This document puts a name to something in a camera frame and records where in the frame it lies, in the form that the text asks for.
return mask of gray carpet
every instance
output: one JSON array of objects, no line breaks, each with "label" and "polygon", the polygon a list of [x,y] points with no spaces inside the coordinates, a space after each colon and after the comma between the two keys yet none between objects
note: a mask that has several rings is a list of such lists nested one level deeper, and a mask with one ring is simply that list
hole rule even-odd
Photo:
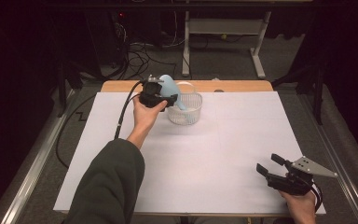
[{"label": "gray carpet", "polygon": [[[248,52],[248,48],[253,45],[253,43],[251,43],[253,40],[253,37],[247,37],[235,43],[210,41],[206,49],[192,49],[190,55],[192,78],[205,80],[210,80],[215,77],[234,80],[257,79],[252,59]],[[265,40],[262,50],[260,51],[260,58],[267,75],[267,80],[274,80],[287,73],[300,43],[301,38],[291,40],[284,40],[282,38]],[[205,42],[203,42],[202,39],[194,39],[191,46],[203,48]],[[167,49],[148,47],[147,53],[154,60],[164,63],[149,61],[148,67],[140,75],[141,77],[147,77],[150,74],[156,76],[174,74],[176,79],[190,79],[190,77],[183,78],[181,76],[181,47]],[[132,61],[135,70],[129,70],[126,77],[130,77],[136,72],[136,64],[142,64],[140,59]],[[103,72],[108,74],[112,72],[112,69],[109,66],[103,66]],[[85,84],[85,87],[77,95],[76,105],[80,105],[99,91],[101,85],[101,83],[92,82]],[[310,112],[305,105],[309,97],[307,96],[305,97],[306,99],[304,99],[303,96],[298,96],[294,91],[294,86],[293,84],[282,85],[277,88],[276,91],[280,94],[284,109],[300,148],[305,156],[332,169],[333,166],[326,152],[325,141],[320,136],[320,131],[318,127],[315,126],[313,117],[310,116]],[[75,113],[63,128],[58,149],[62,160],[67,164],[69,164],[72,159],[77,142],[86,123],[82,118],[87,117],[92,102],[93,99],[90,99],[79,107],[76,112],[82,112],[83,115]],[[330,140],[329,143],[337,149],[343,166],[351,177],[353,185],[358,190],[358,146],[351,136],[351,133],[349,133],[344,120],[337,112],[334,101],[326,87],[324,87],[322,112],[323,128]],[[29,158],[19,170],[12,186],[7,190],[7,193],[0,202],[0,222],[20,186],[19,183],[25,177],[27,168],[29,168],[30,163],[33,161],[34,151],[30,153]],[[65,215],[52,211],[52,208],[65,173],[66,168],[57,160],[55,150],[52,150],[35,186],[34,192],[18,219],[18,223],[58,224],[64,220]],[[327,215],[318,217],[317,221],[319,224],[358,223],[358,217],[353,212],[354,208],[338,180],[316,176],[315,181],[324,191],[324,206],[327,211]],[[252,218],[252,221],[252,223],[261,222],[259,218]],[[265,218],[264,223],[272,223],[272,219]]]}]

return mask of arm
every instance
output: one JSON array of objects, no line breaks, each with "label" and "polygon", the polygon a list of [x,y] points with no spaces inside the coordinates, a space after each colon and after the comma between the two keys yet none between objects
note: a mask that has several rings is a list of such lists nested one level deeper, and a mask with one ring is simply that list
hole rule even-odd
[{"label": "arm", "polygon": [[290,215],[296,224],[315,224],[315,195],[309,191],[304,196],[294,196],[283,191],[279,191],[281,196],[287,201]]},{"label": "arm", "polygon": [[109,142],[83,175],[72,201],[68,223],[130,223],[145,162],[139,149],[167,102],[147,108],[133,98],[134,128],[127,140]]}]

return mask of sleeve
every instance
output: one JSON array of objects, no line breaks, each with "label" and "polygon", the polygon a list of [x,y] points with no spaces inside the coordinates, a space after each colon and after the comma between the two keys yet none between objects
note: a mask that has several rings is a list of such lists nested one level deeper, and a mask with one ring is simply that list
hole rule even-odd
[{"label": "sleeve", "polygon": [[144,173],[144,158],[133,143],[109,142],[80,180],[65,224],[130,223]]}]

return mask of basket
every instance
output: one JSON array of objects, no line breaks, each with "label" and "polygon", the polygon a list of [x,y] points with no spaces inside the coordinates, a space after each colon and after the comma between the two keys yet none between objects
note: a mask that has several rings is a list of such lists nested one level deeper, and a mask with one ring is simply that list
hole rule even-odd
[{"label": "basket", "polygon": [[[177,85],[191,85],[188,82],[178,82]],[[168,110],[168,118],[171,122],[180,125],[194,124],[200,119],[200,111],[202,108],[202,96],[195,92],[181,93],[180,100],[187,107],[187,110],[181,110],[177,105],[170,106]]]}]

